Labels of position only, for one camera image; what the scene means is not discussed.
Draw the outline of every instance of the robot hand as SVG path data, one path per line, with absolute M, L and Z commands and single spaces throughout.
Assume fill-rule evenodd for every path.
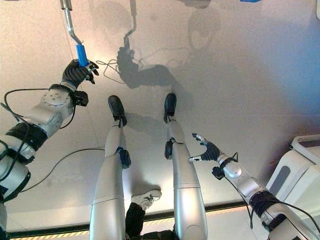
M 198 133 L 192 133 L 192 136 L 197 140 L 200 141 L 200 145 L 206 147 L 206 151 L 198 156 L 192 156 L 189 158 L 190 162 L 195 161 L 210 161 L 210 160 L 217 160 L 218 157 L 221 155 L 221 151 L 214 145 L 212 142 L 207 141 L 203 136 L 199 135 Z
M 69 83 L 78 88 L 78 86 L 85 80 L 95 84 L 94 75 L 99 75 L 97 69 L 99 68 L 94 62 L 88 60 L 88 65 L 81 67 L 79 66 L 78 59 L 72 60 L 69 65 L 65 68 L 62 75 L 62 83 Z

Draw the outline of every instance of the black pants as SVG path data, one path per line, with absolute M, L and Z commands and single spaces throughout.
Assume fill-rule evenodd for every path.
M 144 216 L 146 212 L 142 208 L 132 202 L 125 216 L 125 232 L 130 238 L 140 236 L 144 226 Z

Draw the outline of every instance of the person's leg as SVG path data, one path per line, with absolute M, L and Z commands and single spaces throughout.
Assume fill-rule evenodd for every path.
M 125 232 L 130 238 L 140 235 L 144 226 L 144 216 L 154 201 L 160 199 L 161 191 L 151 190 L 131 198 L 131 204 L 125 216 Z

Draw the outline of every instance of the white sneaker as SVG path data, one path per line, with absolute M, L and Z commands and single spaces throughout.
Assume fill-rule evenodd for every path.
M 162 193 L 160 190 L 150 190 L 144 194 L 136 195 L 131 198 L 131 202 L 138 204 L 142 210 L 146 210 L 151 207 L 154 201 L 160 199 Z

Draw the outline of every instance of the blue handle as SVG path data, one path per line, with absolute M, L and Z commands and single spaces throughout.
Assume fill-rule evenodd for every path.
M 87 66 L 88 60 L 87 60 L 87 55 L 85 51 L 85 46 L 83 46 L 82 44 L 77 44 L 75 45 L 75 47 L 76 47 L 76 53 L 78 55 L 80 67 Z

